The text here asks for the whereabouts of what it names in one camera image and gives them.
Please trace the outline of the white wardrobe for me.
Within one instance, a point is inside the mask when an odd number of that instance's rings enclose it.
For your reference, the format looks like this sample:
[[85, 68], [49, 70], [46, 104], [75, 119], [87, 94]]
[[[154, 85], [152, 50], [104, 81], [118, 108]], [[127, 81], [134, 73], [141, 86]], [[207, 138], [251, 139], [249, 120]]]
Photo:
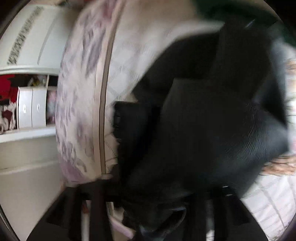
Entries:
[[[79, 12], [27, 4], [1, 33], [1, 221], [12, 240], [26, 240], [60, 191], [54, 121], [58, 74]], [[18, 129], [19, 87], [45, 87], [46, 126]]]

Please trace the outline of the white floral bed sheet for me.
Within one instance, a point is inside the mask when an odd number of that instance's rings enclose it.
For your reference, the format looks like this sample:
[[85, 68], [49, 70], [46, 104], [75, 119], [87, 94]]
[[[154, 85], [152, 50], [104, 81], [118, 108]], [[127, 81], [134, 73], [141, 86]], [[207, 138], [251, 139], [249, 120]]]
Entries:
[[[116, 29], [105, 88], [105, 156], [102, 171], [116, 163], [111, 116], [117, 100], [132, 100], [132, 89], [173, 41], [214, 33], [223, 22], [207, 17], [192, 1], [126, 1]], [[269, 240], [290, 234], [295, 223], [295, 162], [286, 154], [256, 180], [244, 197]]]

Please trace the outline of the white small drawer box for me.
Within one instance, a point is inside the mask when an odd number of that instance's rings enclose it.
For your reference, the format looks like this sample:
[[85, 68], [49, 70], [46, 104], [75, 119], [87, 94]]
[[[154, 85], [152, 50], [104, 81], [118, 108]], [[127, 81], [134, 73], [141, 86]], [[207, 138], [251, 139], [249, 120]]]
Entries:
[[18, 129], [44, 128], [46, 126], [45, 87], [19, 87], [17, 97]]

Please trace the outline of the black leather jacket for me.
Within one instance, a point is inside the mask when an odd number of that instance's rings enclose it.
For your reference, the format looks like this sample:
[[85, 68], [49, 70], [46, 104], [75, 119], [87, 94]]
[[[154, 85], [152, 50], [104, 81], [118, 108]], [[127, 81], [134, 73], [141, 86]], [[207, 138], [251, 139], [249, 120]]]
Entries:
[[114, 106], [121, 205], [135, 240], [266, 240], [241, 201], [288, 150], [281, 39], [225, 24], [171, 44]]

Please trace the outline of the white bed frame rail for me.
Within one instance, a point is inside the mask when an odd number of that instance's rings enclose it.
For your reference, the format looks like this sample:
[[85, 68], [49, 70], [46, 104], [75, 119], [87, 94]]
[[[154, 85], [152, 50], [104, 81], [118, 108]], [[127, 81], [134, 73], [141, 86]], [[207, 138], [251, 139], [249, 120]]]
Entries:
[[117, 1], [114, 4], [111, 19], [107, 23], [102, 38], [101, 53], [96, 68], [93, 106], [93, 150], [96, 177], [101, 177], [107, 173], [104, 143], [107, 82], [113, 42], [125, 3], [126, 1]]

